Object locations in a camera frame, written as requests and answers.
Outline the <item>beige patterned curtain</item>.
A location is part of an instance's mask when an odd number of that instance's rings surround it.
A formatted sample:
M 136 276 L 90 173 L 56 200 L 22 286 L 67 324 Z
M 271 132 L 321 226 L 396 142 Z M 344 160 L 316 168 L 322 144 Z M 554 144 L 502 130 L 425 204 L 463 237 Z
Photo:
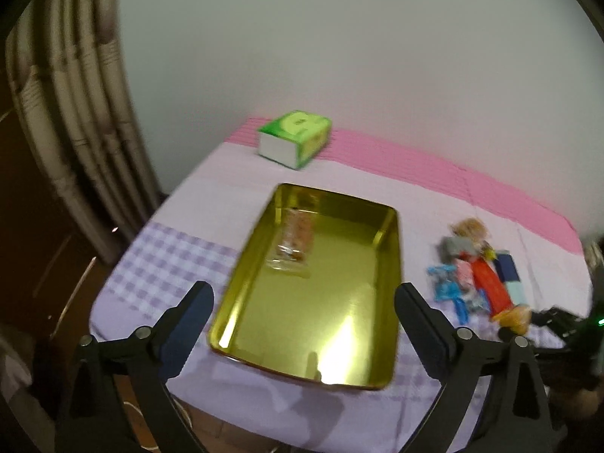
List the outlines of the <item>beige patterned curtain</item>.
M 161 204 L 127 85 L 119 0 L 28 0 L 5 59 L 43 174 L 99 257 L 117 262 Z

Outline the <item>small yellow wrapped candy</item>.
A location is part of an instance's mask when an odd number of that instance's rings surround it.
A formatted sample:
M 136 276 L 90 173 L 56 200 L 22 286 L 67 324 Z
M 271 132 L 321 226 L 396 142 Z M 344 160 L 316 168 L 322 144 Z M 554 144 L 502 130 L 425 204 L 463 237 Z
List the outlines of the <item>small yellow wrapped candy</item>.
M 490 244 L 485 243 L 481 248 L 481 256 L 485 261 L 492 262 L 496 259 L 496 251 Z

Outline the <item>pink candy packet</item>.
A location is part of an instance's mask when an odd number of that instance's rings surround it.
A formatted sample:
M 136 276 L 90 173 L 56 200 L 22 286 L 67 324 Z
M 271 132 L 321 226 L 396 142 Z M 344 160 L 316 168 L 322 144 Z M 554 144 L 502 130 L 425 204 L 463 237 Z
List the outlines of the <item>pink candy packet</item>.
M 457 259 L 455 261 L 457 280 L 461 290 L 464 293 L 470 293 L 475 290 L 472 265 L 465 260 Z

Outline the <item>clear wrapped peanut brittle bar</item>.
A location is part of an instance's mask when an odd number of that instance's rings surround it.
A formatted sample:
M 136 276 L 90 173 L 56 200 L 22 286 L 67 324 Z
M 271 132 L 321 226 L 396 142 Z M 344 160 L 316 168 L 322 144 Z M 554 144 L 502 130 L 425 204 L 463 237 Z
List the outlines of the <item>clear wrapped peanut brittle bar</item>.
M 295 208 L 285 209 L 266 259 L 267 267 L 286 275 L 309 277 L 308 258 L 313 241 L 314 213 Z

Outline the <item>green tissue pack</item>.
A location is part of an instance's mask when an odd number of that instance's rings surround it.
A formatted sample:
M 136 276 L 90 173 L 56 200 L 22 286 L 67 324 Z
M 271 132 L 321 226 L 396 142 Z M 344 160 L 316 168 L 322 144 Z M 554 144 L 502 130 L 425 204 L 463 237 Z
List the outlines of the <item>green tissue pack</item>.
M 258 129 L 257 153 L 300 170 L 330 142 L 332 121 L 306 111 L 291 111 Z

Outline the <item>red snack packet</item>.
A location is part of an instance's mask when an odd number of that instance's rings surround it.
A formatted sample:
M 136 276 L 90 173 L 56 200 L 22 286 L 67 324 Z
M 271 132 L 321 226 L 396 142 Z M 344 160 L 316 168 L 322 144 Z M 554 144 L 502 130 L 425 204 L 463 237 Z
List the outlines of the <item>red snack packet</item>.
M 470 263 L 475 287 L 484 290 L 490 308 L 490 318 L 495 319 L 502 312 L 513 307 L 512 300 L 496 271 L 485 259 L 478 258 Z

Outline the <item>blue dark cookie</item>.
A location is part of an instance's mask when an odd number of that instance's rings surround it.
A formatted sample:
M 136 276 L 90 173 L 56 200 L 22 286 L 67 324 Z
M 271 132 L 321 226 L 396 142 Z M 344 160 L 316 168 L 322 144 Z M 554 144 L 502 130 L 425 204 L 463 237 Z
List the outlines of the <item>blue dark cookie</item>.
M 435 300 L 455 300 L 461 296 L 456 266 L 431 266 L 427 274 L 434 288 Z

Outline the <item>navy and teal snack bar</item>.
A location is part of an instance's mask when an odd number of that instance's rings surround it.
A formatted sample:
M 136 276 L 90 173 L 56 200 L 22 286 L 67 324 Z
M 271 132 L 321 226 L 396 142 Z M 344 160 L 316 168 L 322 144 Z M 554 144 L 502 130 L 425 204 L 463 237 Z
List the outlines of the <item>navy and teal snack bar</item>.
M 528 305 L 528 300 L 524 293 L 524 286 L 521 282 L 514 259 L 509 251 L 497 251 L 496 258 L 493 260 L 496 267 L 496 274 L 502 281 L 506 291 L 514 305 Z

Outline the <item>orange snack packet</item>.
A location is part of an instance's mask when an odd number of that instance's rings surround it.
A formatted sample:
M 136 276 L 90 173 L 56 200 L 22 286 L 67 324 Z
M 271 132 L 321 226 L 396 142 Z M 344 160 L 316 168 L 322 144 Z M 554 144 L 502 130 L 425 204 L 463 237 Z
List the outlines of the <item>orange snack packet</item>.
M 531 325 L 532 311 L 526 305 L 517 305 L 499 312 L 492 317 L 502 329 L 508 329 L 518 336 L 525 336 Z

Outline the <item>gold metal tray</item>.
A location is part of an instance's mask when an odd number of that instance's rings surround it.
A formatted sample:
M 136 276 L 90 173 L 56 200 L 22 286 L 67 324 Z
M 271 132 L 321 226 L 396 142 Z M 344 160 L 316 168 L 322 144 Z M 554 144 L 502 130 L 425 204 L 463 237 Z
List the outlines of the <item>gold metal tray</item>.
M 310 276 L 269 269 L 282 213 L 314 213 Z M 210 348 L 264 371 L 340 388 L 381 390 L 393 378 L 402 281 L 396 209 L 359 197 L 276 186 L 233 268 Z

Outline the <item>grey wrapped snack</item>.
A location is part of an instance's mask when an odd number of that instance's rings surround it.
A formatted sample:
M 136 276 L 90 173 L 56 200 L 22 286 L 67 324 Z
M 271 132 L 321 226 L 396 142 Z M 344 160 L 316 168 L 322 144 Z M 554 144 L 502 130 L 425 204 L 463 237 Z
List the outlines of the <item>grey wrapped snack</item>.
M 454 259 L 472 260 L 479 255 L 478 249 L 468 237 L 459 235 L 444 237 L 438 246 L 438 252 L 444 263 Z

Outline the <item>clear bag brown snack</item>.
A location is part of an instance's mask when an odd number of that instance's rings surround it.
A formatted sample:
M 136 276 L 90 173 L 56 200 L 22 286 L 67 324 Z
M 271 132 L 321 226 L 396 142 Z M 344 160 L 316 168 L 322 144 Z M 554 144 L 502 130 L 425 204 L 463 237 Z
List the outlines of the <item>clear bag brown snack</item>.
M 484 223 L 478 218 L 466 218 L 450 226 L 454 235 L 469 238 L 473 244 L 484 244 L 488 238 L 488 230 Z

